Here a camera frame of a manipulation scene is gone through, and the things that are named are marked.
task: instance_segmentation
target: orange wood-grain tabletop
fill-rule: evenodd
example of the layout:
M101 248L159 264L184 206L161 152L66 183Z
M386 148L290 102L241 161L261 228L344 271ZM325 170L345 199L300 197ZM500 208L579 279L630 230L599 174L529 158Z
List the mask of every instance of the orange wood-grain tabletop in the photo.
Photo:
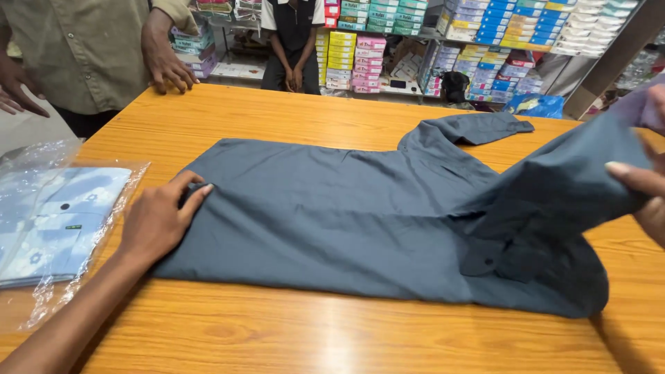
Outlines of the orange wood-grain tabletop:
M167 182L220 138L395 150L420 120L464 111L219 85L146 91L82 147L83 159L146 160L138 191ZM578 122L464 147L501 172ZM644 131L656 148L665 139ZM116 249L122 222L99 249ZM623 217L587 233L610 278L601 317L478 305L146 280L77 365L85 373L665 374L665 254ZM0 359L27 333L0 335Z

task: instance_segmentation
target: man's left hand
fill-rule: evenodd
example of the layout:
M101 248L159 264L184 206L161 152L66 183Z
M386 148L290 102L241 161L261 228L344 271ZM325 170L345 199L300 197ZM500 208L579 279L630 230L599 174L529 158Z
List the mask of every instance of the man's left hand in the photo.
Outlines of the man's left hand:
M191 90L194 83L200 83L171 48L168 31L172 25L171 17L154 8L141 30L143 61L152 75L152 83L161 94L166 94L166 80L173 82L181 93Z
M295 92L300 92L300 89L303 87L303 70L299 67L293 69L293 90Z

